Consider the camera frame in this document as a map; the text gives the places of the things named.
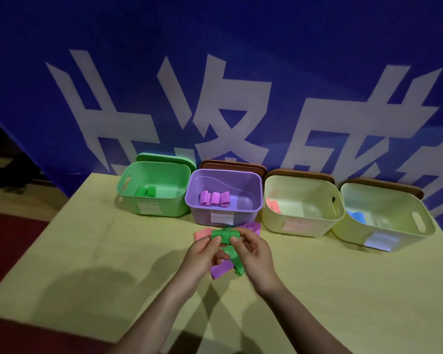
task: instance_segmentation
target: person's right arm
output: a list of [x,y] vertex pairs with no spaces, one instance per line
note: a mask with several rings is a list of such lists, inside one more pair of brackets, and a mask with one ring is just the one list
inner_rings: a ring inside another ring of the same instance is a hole
[[350,354],[279,279],[267,242],[246,228],[236,230],[241,237],[231,237],[230,242],[255,291],[271,308],[294,349],[298,353],[307,354]]

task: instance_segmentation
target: person's left hand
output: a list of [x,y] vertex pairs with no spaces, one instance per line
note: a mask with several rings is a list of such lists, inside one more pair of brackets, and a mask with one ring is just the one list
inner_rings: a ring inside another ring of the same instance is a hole
[[177,287],[191,297],[200,283],[204,274],[213,265],[220,264],[222,260],[229,260],[230,256],[220,249],[221,237],[211,240],[210,236],[202,237],[195,241],[174,275],[173,281]]

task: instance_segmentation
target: white label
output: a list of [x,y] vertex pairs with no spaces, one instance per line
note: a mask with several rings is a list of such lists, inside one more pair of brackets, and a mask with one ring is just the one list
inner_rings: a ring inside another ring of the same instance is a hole
[[210,222],[216,224],[233,225],[233,218],[235,213],[233,211],[210,211]]
[[139,210],[143,215],[162,215],[162,211],[157,202],[137,202]]
[[367,238],[364,245],[366,247],[377,248],[379,250],[390,252],[399,244],[399,242],[400,239],[389,234],[385,234],[384,232],[373,232],[372,235]]
[[310,230],[310,228],[311,223],[308,220],[292,218],[286,220],[284,228],[282,230],[308,235],[308,231]]

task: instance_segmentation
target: brown lid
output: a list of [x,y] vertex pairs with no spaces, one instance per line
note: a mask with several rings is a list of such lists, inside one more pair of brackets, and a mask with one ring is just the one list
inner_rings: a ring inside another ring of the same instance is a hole
[[391,190],[399,190],[399,191],[408,192],[409,194],[412,194],[413,196],[415,196],[419,200],[421,200],[423,198],[422,189],[420,189],[419,187],[416,187],[416,186],[412,186],[412,185],[398,184],[398,183],[392,183],[390,181],[383,181],[383,180],[376,180],[376,179],[368,179],[366,177],[355,177],[353,179],[348,179],[342,184],[342,186],[347,183],[376,186],[376,187],[382,187],[384,189],[391,189]]
[[237,163],[236,161],[225,160],[204,160],[200,163],[199,169],[216,169],[216,170],[234,170],[234,171],[248,171],[258,174],[262,179],[267,173],[267,169],[262,165],[255,165],[249,163]]
[[265,181],[268,177],[272,175],[281,175],[284,177],[305,177],[307,179],[319,179],[319,180],[325,180],[329,183],[332,183],[335,185],[335,179],[325,173],[316,173],[314,171],[300,171],[300,170],[289,170],[289,169],[274,169],[269,171],[263,181]]

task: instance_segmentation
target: forearm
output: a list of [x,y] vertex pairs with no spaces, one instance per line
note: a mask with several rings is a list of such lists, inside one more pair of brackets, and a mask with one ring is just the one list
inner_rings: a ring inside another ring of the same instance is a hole
[[156,354],[188,295],[172,279],[108,354]]
[[285,286],[265,293],[262,297],[298,353],[350,354]]

